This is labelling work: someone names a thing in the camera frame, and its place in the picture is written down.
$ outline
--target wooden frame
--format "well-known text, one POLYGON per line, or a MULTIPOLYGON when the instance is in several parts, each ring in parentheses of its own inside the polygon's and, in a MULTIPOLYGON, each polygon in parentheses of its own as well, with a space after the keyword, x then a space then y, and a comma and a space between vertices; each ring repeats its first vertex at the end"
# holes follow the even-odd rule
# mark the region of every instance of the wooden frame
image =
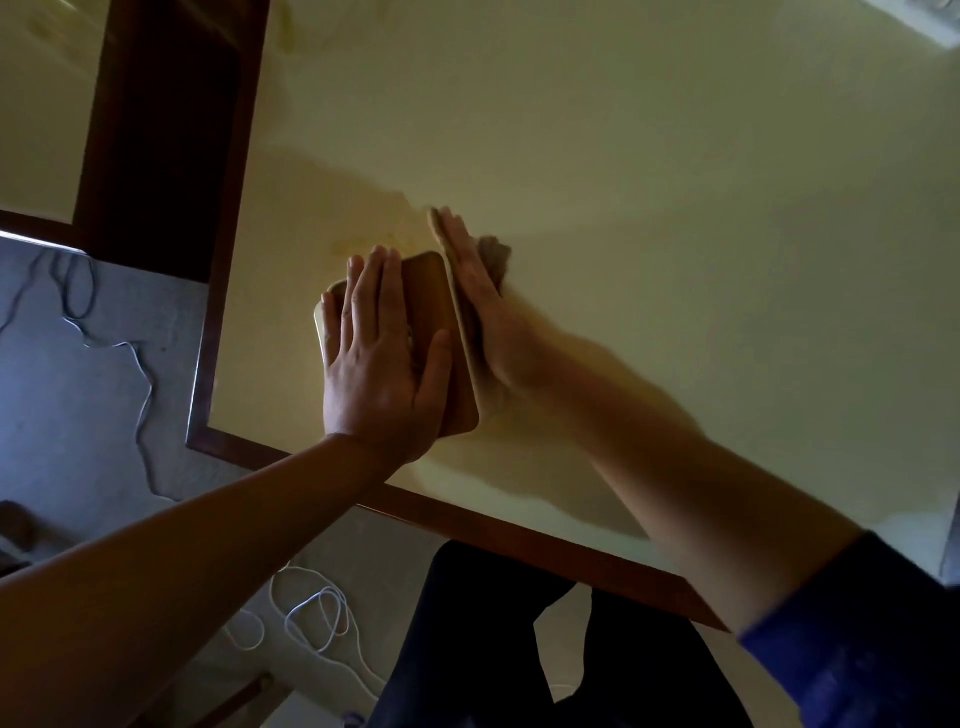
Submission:
POLYGON ((110 4, 72 222, 0 210, 0 235, 208 280, 246 39, 197 22, 198 5, 248 7, 110 4))
MULTIPOLYGON (((254 19, 257 33, 252 37, 251 51, 242 59, 240 93, 227 158, 220 226, 214 248, 204 336, 186 440, 191 449, 250 470, 271 465, 286 457, 287 453, 213 429, 208 423, 266 32, 267 6, 267 2, 257 4, 254 19)), ((374 489, 360 505, 447 538, 511 556, 574 581, 627 596, 717 629, 725 629, 689 583, 676 574, 578 546, 390 485, 374 489)))

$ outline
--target dark pants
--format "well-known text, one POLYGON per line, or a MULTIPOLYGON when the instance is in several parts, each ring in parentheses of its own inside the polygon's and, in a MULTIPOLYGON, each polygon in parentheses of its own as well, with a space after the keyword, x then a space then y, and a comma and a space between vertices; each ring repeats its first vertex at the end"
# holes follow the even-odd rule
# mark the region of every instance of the dark pants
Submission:
POLYGON ((370 728, 751 725, 687 619, 598 590, 583 683, 555 705, 534 621, 572 588, 512 559, 444 545, 370 728))

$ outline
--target hand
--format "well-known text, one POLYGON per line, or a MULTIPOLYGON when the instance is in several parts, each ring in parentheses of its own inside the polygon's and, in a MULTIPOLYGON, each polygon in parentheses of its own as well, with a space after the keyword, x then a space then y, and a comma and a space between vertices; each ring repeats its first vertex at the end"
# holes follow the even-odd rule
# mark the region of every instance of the hand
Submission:
POLYGON ((399 468, 423 456, 440 432, 450 381, 450 333, 438 331, 420 382, 407 344, 400 253, 377 246, 364 265, 350 259, 338 320, 333 295, 324 314, 324 427, 355 438, 399 468))
POLYGON ((511 389, 530 390, 543 378, 548 347, 500 297, 463 218, 444 207, 440 210, 440 222, 455 255, 451 261, 454 276, 480 317, 487 363, 496 377, 511 389))

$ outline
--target floor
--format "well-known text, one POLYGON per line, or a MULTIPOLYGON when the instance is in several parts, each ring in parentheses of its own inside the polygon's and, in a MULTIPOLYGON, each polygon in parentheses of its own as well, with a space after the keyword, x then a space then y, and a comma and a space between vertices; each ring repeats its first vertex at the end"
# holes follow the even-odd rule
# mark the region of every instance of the floor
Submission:
MULTIPOLYGON (((40 252, 0 239, 0 322, 40 252)), ((60 300, 40 261, 36 282, 15 321, 0 334, 0 499, 16 500, 46 525, 50 537, 40 558, 95 539, 169 507, 148 490, 133 428, 146 388, 127 350, 89 351, 59 318, 60 300)), ((244 474, 239 468, 183 446, 193 374, 203 328, 206 288, 111 265, 99 265, 99 298, 89 323, 108 340, 142 342, 155 373, 156 399, 143 440, 157 490, 194 497, 244 474)), ((396 660, 438 536, 353 509, 294 561, 332 578, 347 594, 363 629, 364 657, 387 676, 396 660)), ((277 601, 287 609, 318 591, 320 579, 298 573, 277 578, 277 601)), ((156 710, 169 725, 188 725, 261 671, 302 693, 331 714, 368 715, 372 702, 342 667, 318 659, 288 638, 266 588, 249 608, 266 635, 243 652, 221 632, 180 676, 156 710)), ((304 610, 304 630, 325 639, 319 614, 304 610)), ((563 697, 579 683, 589 590, 577 587, 537 624, 547 677, 563 697)), ((69 603, 64 603, 69 617, 69 603)), ((255 642, 257 624, 246 615, 232 623, 234 638, 255 642)), ((717 661, 743 699, 756 726, 796 726, 797 712, 775 683, 728 635, 704 629, 717 661)), ((330 650, 358 670, 355 633, 330 650)), ((373 678, 368 678, 377 687, 373 678)))

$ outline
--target forearm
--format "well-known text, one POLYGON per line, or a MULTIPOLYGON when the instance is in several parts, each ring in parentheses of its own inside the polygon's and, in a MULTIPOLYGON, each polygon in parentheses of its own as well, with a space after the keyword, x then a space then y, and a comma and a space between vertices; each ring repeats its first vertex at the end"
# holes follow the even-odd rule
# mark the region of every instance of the forearm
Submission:
POLYGON ((0 582, 8 722, 126 725, 271 574, 392 473, 361 450, 325 440, 0 582))
POLYGON ((861 529, 819 500, 670 421, 566 354, 529 395, 735 632, 793 594, 861 529))

